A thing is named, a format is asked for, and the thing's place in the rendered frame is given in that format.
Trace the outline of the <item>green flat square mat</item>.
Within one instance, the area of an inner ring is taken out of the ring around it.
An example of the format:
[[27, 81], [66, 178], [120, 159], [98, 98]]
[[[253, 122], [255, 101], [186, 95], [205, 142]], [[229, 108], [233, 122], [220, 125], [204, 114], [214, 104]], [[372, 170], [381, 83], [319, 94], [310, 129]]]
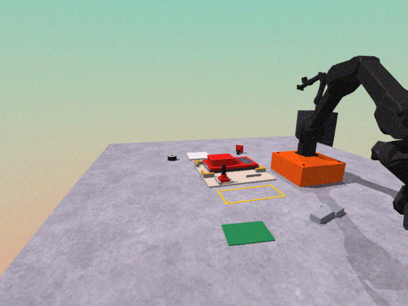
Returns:
[[223, 224], [222, 229], [229, 246], [275, 241], [263, 221]]

